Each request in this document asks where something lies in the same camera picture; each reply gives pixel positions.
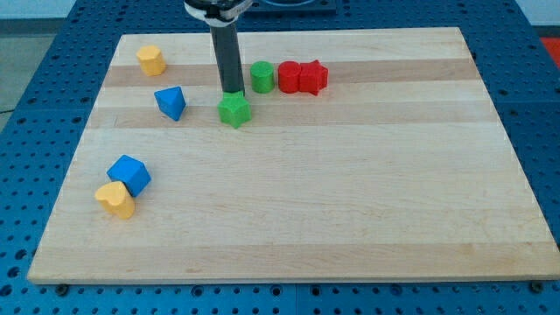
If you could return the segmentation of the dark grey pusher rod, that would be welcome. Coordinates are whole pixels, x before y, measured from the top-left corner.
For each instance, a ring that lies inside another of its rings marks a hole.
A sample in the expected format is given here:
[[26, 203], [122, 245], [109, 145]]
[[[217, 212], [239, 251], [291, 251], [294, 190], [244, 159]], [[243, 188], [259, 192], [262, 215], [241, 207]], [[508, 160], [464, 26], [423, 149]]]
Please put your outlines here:
[[222, 91], [225, 93], [245, 92], [236, 24], [231, 23], [223, 27], [212, 26], [210, 31]]

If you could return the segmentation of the black white robot flange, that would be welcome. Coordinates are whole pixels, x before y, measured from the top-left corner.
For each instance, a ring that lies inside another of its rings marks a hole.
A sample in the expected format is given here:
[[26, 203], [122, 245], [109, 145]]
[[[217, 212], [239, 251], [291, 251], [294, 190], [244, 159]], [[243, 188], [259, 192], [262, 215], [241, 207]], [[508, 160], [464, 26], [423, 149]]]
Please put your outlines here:
[[211, 27], [226, 27], [253, 4], [252, 0], [185, 0], [186, 12]]

